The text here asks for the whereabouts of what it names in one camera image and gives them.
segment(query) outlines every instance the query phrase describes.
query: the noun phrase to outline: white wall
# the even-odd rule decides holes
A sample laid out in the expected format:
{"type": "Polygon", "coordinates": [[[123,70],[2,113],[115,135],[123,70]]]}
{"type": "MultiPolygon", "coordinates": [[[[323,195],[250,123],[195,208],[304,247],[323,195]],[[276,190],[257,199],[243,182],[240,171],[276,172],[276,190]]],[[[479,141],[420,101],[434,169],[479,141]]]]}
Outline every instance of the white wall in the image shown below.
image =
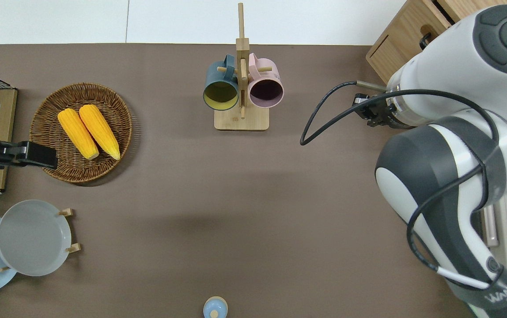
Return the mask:
{"type": "MultiPolygon", "coordinates": [[[[243,0],[252,44],[370,45],[405,0],[243,0]]],[[[0,44],[227,43],[238,0],[0,0],[0,44]]]]}

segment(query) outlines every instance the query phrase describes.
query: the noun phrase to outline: yellow corn cob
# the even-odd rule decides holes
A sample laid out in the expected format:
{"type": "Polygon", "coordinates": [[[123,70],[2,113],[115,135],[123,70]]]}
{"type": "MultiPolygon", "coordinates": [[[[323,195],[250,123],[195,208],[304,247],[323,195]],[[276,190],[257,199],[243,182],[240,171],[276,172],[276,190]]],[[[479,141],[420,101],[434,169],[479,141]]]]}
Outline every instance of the yellow corn cob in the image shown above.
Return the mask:
{"type": "Polygon", "coordinates": [[[60,111],[57,115],[57,120],[59,120],[61,127],[63,127],[63,130],[83,157],[89,160],[96,158],[98,149],[96,149],[92,137],[74,109],[67,108],[60,111]]]}
{"type": "Polygon", "coordinates": [[[96,143],[100,145],[102,150],[106,151],[111,157],[120,160],[120,147],[118,141],[114,137],[110,126],[94,105],[84,105],[79,110],[80,119],[90,131],[96,143]]]}

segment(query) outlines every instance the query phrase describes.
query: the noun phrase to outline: brown table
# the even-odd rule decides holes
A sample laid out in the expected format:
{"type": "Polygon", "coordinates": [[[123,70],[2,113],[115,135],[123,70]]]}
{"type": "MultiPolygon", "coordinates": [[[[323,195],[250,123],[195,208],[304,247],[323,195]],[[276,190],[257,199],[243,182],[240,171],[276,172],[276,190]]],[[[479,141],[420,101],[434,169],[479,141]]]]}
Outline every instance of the brown table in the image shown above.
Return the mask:
{"type": "MultiPolygon", "coordinates": [[[[279,67],[284,100],[268,131],[217,131],[203,77],[234,48],[0,45],[0,77],[19,89],[13,141],[28,139],[46,96],[81,81],[118,92],[135,123],[127,157],[88,186],[9,169],[0,216],[26,199],[71,207],[83,250],[50,275],[18,274],[0,290],[0,317],[199,318],[213,295],[231,318],[471,317],[411,255],[375,184],[379,151],[397,131],[351,115],[299,145],[331,87],[381,82],[369,47],[252,45],[279,67]]],[[[314,128],[356,91],[365,92],[330,97],[314,128]]]]}

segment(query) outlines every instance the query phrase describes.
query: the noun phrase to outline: wicker basket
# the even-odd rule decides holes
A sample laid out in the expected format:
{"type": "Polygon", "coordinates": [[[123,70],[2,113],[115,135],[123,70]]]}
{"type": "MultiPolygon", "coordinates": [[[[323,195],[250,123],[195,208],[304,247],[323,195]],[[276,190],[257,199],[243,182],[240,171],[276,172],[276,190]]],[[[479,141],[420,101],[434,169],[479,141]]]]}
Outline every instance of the wicker basket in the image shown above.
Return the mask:
{"type": "Polygon", "coordinates": [[[126,154],[132,139],[132,117],[126,103],[108,87],[93,83],[78,83],[58,89],[40,105],[30,127],[30,140],[52,147],[57,151],[57,169],[44,171],[52,177],[71,183],[93,181],[109,173],[118,165],[110,155],[102,151],[92,160],[85,159],[67,137],[57,120],[57,114],[73,108],[78,111],[92,103],[98,107],[110,125],[120,146],[120,160],[126,154]]]}

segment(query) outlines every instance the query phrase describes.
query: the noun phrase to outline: wooden cabinet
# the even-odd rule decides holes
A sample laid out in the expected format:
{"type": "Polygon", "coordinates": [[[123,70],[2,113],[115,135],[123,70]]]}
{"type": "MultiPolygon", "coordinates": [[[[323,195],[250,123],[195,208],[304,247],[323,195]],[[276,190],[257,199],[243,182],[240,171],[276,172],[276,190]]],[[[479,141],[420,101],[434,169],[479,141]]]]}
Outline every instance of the wooden cabinet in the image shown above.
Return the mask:
{"type": "Polygon", "coordinates": [[[391,75],[421,52],[419,42],[434,40],[462,18],[507,0],[407,0],[365,58],[387,83],[391,75]]]}

